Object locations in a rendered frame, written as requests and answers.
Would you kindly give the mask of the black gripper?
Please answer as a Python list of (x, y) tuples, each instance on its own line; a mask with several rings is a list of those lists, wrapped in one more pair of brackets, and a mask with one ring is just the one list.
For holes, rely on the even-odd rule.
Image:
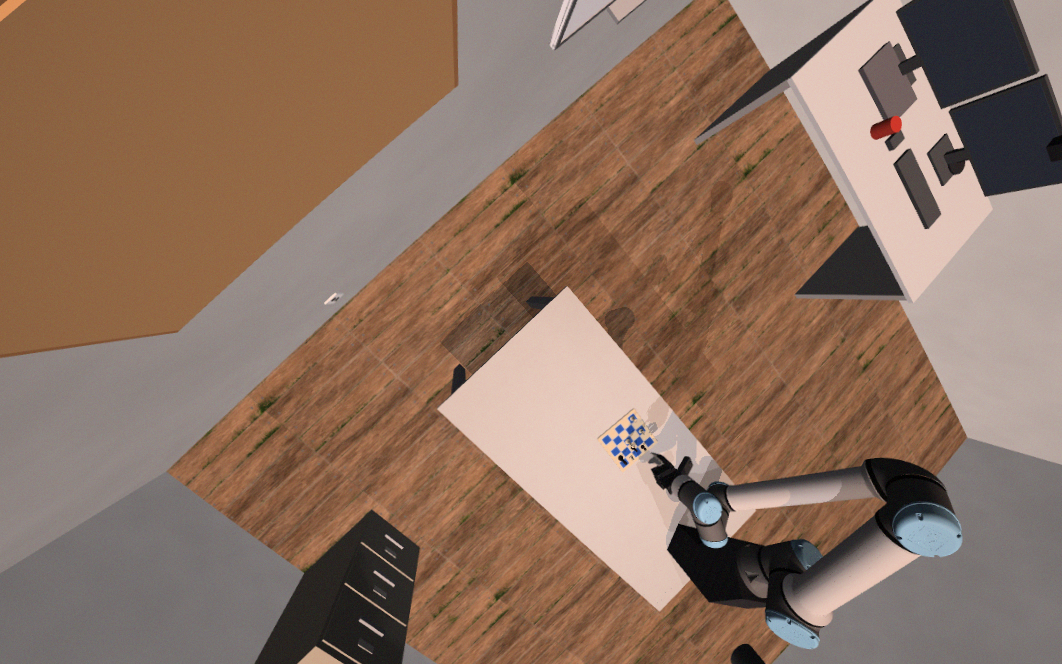
[(671, 493), (671, 489), (670, 489), (671, 488), (671, 482), (673, 482), (673, 480), (676, 478), (678, 475), (682, 475), (682, 474), (678, 474), (676, 476), (674, 476), (674, 474), (676, 472), (676, 469), (673, 466), (673, 464), (671, 464), (670, 461), (668, 461), (666, 459), (666, 456), (663, 456), (661, 454), (653, 453), (653, 452), (651, 452), (650, 454), (653, 455), (653, 458), (651, 458), (648, 461), (648, 464), (650, 464), (650, 465), (651, 464), (656, 464), (658, 466), (658, 467), (656, 466), (657, 469), (656, 467), (651, 469), (651, 471), (653, 471), (653, 475), (654, 475), (654, 478), (656, 480), (656, 484), (658, 484), (662, 489), (668, 489), (668, 492), (669, 492), (670, 495), (673, 494), (673, 493)]

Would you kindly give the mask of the blue and cream chessboard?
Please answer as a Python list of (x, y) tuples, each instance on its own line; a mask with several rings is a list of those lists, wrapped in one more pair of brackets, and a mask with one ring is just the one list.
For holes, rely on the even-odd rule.
[[(630, 418), (637, 419), (637, 422), (635, 423), (634, 421), (631, 421)], [(644, 430), (645, 435), (640, 433), (640, 429)], [(631, 443), (634, 443), (637, 452), (632, 452), (631, 445), (626, 443), (627, 439), (630, 439)], [(640, 459), (640, 456), (645, 454), (644, 449), (641, 449), (641, 445), (645, 446), (647, 452), (650, 452), (655, 443), (658, 443), (653, 433), (651, 433), (647, 426), (644, 425), (643, 419), (637, 414), (634, 408), (632, 408), (632, 410), (630, 410), (624, 418), (619, 419), (615, 425), (612, 425), (607, 432), (599, 436), (597, 440), (604, 447), (605, 452), (609, 453), (612, 461), (617, 464), (619, 471), (622, 472), (627, 471), (628, 467), (634, 464), (634, 462)], [(623, 456), (623, 459), (627, 461), (627, 465), (624, 465), (622, 461), (618, 460), (619, 455)], [(635, 461), (632, 461), (629, 458), (631, 455)]]

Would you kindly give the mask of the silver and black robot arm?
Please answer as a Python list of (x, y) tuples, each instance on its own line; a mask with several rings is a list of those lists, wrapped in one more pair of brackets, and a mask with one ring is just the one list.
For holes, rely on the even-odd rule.
[(830, 624), (835, 609), (919, 555), (944, 557), (961, 548), (961, 522), (945, 486), (910, 462), (872, 458), (858, 467), (753, 484), (716, 481), (707, 489), (688, 476), (691, 467), (690, 456), (684, 456), (674, 476), (682, 475), (671, 482), (671, 493), (690, 510), (702, 543), (712, 548), (727, 543), (730, 512), (874, 497), (886, 503), (876, 517), (826, 555), (805, 539), (737, 548), (737, 571), (746, 586), (760, 598), (767, 596), (767, 626), (798, 647), (817, 647), (819, 631)]

